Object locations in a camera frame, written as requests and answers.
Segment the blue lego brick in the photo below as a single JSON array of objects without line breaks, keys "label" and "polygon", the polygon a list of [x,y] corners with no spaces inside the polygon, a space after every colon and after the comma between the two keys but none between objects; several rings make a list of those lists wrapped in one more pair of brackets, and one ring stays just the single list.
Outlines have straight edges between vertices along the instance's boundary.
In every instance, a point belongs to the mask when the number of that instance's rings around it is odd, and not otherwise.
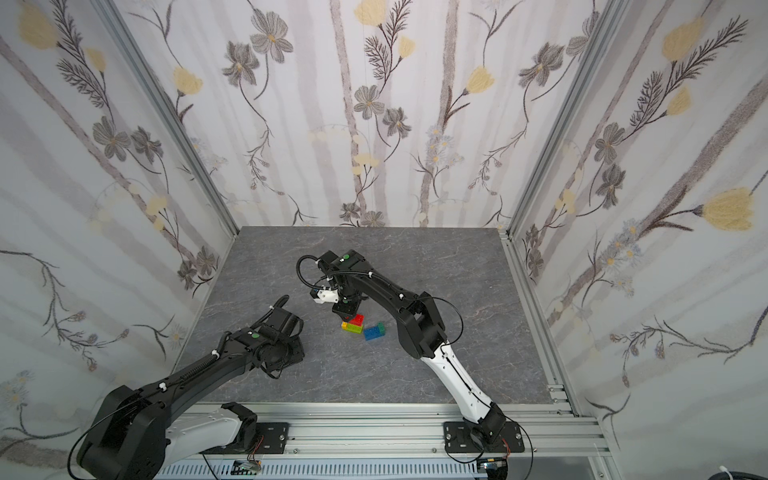
[{"label": "blue lego brick", "polygon": [[363,330],[364,339],[366,341],[372,341],[374,339],[381,338],[385,335],[385,331],[379,327],[370,327]]}]

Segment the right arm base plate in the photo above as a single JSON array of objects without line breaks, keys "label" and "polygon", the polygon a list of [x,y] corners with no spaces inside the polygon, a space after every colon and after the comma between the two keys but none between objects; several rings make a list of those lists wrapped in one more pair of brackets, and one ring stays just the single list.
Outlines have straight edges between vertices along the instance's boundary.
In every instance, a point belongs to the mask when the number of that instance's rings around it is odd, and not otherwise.
[{"label": "right arm base plate", "polygon": [[442,424],[445,450],[450,454],[524,453],[525,435],[516,422],[506,421],[503,428],[493,432],[493,440],[485,438],[478,428],[464,421]]}]

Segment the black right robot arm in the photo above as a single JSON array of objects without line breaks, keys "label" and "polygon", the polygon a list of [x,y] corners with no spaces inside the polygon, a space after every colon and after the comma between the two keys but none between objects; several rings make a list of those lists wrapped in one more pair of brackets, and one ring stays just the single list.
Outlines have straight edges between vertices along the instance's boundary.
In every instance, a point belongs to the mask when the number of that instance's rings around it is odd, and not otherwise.
[{"label": "black right robot arm", "polygon": [[472,443],[488,450],[501,439],[507,417],[457,358],[437,306],[440,297],[397,285],[354,250],[343,255],[332,251],[320,257],[303,255],[296,261],[295,270],[313,300],[330,304],[343,320],[355,317],[365,300],[386,310],[396,322],[404,351],[427,364],[451,393]]}]

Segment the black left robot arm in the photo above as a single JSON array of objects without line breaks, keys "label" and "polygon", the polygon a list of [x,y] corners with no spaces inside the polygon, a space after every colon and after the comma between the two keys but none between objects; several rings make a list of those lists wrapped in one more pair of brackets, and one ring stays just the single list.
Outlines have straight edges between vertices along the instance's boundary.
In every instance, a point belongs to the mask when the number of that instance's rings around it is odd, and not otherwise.
[{"label": "black left robot arm", "polygon": [[96,479],[151,479],[166,462],[167,430],[186,410],[229,380],[259,369],[277,379],[303,360],[298,334],[260,327],[226,332],[211,352],[164,379],[138,389],[120,386],[103,400],[68,459]]}]

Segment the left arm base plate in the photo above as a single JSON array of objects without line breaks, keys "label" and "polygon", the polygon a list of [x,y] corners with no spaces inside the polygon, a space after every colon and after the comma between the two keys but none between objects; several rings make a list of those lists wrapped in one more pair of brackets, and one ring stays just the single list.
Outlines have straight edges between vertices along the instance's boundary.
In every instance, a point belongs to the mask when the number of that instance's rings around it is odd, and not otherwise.
[{"label": "left arm base plate", "polygon": [[281,455],[289,440],[288,422],[253,423],[241,428],[243,451],[250,455]]}]

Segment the red lego brick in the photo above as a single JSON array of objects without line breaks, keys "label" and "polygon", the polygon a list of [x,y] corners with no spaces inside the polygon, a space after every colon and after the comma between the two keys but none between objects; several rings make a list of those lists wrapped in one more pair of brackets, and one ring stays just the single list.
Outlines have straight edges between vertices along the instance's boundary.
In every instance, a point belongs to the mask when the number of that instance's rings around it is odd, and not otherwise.
[{"label": "red lego brick", "polygon": [[354,318],[352,320],[349,321],[349,323],[351,325],[362,327],[363,324],[364,324],[364,316],[360,315],[360,314],[357,314],[357,315],[354,316]]}]

